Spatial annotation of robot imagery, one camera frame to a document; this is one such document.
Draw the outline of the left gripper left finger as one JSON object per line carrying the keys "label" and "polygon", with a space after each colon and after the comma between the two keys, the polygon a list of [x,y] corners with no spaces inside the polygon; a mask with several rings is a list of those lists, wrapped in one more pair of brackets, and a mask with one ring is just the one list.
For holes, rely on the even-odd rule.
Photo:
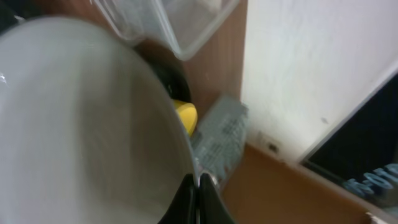
{"label": "left gripper left finger", "polygon": [[158,224],[196,224],[196,188],[192,174],[187,174],[165,215]]}

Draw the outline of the yellow bowl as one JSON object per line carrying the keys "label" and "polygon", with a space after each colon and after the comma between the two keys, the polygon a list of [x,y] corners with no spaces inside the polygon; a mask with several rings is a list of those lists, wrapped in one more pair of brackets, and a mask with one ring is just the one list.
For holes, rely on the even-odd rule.
{"label": "yellow bowl", "polygon": [[197,109],[192,103],[187,103],[180,100],[173,100],[173,103],[180,121],[182,122],[188,135],[191,136],[197,125]]}

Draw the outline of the grey plate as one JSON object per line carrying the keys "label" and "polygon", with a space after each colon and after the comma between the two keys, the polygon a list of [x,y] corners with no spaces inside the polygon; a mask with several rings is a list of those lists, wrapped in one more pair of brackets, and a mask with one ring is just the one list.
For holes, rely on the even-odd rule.
{"label": "grey plate", "polygon": [[1,34],[1,222],[157,223],[196,174],[161,82],[93,24]]}

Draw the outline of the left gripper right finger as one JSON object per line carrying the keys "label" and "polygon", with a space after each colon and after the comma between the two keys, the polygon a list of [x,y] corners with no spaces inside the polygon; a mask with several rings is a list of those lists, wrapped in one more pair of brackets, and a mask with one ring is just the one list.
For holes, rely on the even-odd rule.
{"label": "left gripper right finger", "polygon": [[199,212],[201,224],[235,224],[225,207],[211,175],[202,173],[199,184]]}

